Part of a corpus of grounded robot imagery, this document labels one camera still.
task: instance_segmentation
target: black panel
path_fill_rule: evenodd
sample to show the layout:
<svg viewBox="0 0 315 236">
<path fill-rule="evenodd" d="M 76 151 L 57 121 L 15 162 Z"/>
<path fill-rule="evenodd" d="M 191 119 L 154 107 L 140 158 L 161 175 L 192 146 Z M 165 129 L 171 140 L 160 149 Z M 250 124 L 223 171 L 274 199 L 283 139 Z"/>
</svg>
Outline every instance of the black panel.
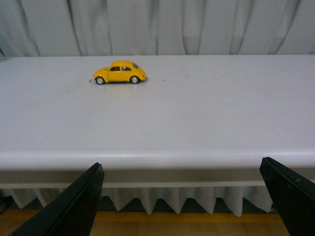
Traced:
<svg viewBox="0 0 315 236">
<path fill-rule="evenodd" d="M 88 236 L 96 215 L 104 172 L 95 163 L 13 236 Z"/>
<path fill-rule="evenodd" d="M 260 173 L 291 236 L 315 235 L 315 184 L 270 157 Z"/>
</svg>

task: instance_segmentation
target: toy car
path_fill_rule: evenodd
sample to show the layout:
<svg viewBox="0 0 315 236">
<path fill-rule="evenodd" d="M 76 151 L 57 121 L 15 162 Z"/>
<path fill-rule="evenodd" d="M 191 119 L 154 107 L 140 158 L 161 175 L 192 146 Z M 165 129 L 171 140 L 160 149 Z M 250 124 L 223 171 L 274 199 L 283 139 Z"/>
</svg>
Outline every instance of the toy car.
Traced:
<svg viewBox="0 0 315 236">
<path fill-rule="evenodd" d="M 108 82 L 128 82 L 137 84 L 146 79 L 147 75 L 144 70 L 128 60 L 114 61 L 111 66 L 101 68 L 94 74 L 94 80 L 99 85 Z"/>
</svg>

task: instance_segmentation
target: curtain fold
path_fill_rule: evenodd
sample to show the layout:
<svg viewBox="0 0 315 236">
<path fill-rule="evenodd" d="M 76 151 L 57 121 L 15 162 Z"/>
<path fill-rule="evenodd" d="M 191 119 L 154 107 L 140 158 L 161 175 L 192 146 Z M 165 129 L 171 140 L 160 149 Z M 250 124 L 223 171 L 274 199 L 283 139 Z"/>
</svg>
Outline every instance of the curtain fold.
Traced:
<svg viewBox="0 0 315 236">
<path fill-rule="evenodd" d="M 309 54 L 313 0 L 2 0 L 6 57 Z"/>
<path fill-rule="evenodd" d="M 62 189 L 11 189 L 11 195 L 23 208 L 38 198 L 45 207 L 62 192 Z M 151 214 L 158 199 L 163 199 L 180 213 L 187 198 L 195 199 L 208 213 L 213 213 L 217 198 L 222 198 L 227 207 L 236 215 L 242 215 L 243 198 L 256 207 L 270 212 L 272 200 L 266 186 L 239 187 L 173 187 L 173 188 L 103 188 L 102 196 L 108 196 L 116 210 L 121 210 L 133 199 L 138 198 L 148 214 Z"/>
</svg>

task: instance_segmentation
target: car door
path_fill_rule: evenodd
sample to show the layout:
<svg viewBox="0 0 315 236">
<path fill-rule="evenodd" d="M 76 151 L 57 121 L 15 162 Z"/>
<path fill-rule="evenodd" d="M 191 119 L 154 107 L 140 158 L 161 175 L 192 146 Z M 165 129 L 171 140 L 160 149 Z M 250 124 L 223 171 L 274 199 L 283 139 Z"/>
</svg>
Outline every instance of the car door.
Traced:
<svg viewBox="0 0 315 236">
<path fill-rule="evenodd" d="M 108 81 L 117 82 L 122 80 L 120 66 L 113 66 L 108 72 Z"/>
</svg>

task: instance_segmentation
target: yellow stripe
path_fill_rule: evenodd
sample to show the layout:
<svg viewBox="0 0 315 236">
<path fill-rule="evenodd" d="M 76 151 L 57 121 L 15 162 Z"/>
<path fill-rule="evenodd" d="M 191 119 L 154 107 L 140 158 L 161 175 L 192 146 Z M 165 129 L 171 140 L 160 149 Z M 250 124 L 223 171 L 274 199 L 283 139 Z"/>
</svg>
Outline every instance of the yellow stripe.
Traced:
<svg viewBox="0 0 315 236">
<path fill-rule="evenodd" d="M 28 220 L 38 210 L 8 209 L 0 214 L 0 220 Z M 194 223 L 283 223 L 278 214 L 243 214 L 237 217 L 232 213 L 152 213 L 98 211 L 95 221 L 107 222 L 194 222 Z"/>
</svg>

